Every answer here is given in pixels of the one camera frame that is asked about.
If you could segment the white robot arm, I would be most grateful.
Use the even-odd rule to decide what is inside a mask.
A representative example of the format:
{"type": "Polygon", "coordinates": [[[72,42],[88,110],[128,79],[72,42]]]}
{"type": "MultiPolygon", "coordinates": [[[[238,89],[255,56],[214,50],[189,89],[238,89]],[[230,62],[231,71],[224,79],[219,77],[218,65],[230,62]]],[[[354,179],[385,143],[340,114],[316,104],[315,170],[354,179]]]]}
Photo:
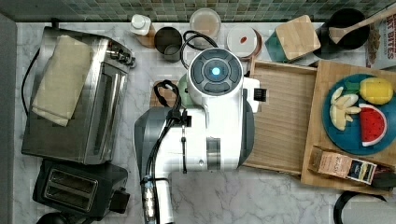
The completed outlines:
{"type": "Polygon", "coordinates": [[[154,106],[134,124],[134,147],[145,224],[174,224],[169,175],[230,171],[244,163],[254,145],[254,114],[260,81],[245,77],[227,49],[205,49],[187,73],[192,107],[181,106],[181,89],[158,84],[177,96],[173,106],[154,106]]]}

